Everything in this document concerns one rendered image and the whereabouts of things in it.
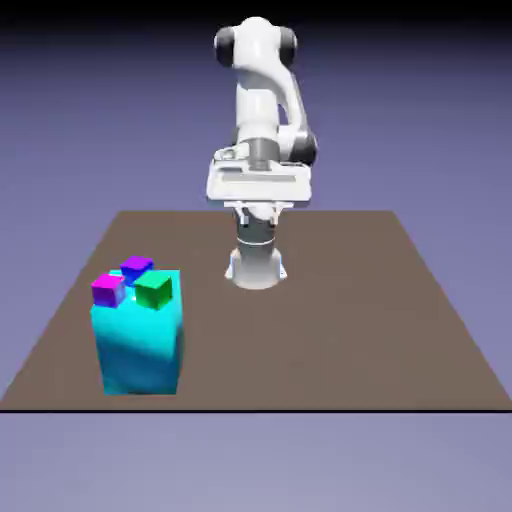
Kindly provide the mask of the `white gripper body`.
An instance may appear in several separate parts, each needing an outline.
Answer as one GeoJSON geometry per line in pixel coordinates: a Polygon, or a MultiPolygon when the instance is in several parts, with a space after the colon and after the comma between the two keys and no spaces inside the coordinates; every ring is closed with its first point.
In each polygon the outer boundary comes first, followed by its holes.
{"type": "Polygon", "coordinates": [[[307,203],[312,197],[311,168],[271,161],[269,171],[255,171],[246,160],[213,160],[206,196],[216,202],[307,203]]]}

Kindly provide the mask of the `small green cube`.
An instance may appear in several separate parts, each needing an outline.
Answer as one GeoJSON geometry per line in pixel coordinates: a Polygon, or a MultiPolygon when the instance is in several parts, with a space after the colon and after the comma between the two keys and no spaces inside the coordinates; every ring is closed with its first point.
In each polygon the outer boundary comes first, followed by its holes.
{"type": "Polygon", "coordinates": [[[134,282],[134,290],[139,306],[160,310],[173,298],[171,274],[164,270],[148,270],[134,282]]]}

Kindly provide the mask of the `small blue cube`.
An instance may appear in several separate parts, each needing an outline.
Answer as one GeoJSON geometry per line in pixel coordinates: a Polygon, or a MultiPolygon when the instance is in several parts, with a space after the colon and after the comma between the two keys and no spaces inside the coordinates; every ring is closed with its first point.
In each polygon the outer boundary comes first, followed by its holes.
{"type": "Polygon", "coordinates": [[[120,270],[126,286],[132,286],[134,282],[146,271],[154,268],[152,258],[133,255],[126,259],[121,265],[120,270]]]}

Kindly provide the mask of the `small magenta cube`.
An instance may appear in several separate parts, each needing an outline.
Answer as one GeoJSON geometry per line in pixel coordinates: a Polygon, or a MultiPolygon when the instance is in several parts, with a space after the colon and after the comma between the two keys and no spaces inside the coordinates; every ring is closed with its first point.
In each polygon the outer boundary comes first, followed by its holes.
{"type": "Polygon", "coordinates": [[[91,283],[91,291],[94,305],[117,308],[126,297],[124,277],[102,274],[91,283]]]}

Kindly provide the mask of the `large cyan box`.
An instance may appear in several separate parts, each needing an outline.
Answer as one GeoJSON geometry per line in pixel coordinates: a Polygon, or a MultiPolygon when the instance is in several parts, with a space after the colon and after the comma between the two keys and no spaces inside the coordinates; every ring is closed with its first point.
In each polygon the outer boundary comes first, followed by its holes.
{"type": "Polygon", "coordinates": [[[117,308],[92,305],[104,393],[170,395],[177,391],[181,370],[183,308],[180,272],[172,277],[173,298],[160,310],[135,301],[134,287],[117,308]]]}

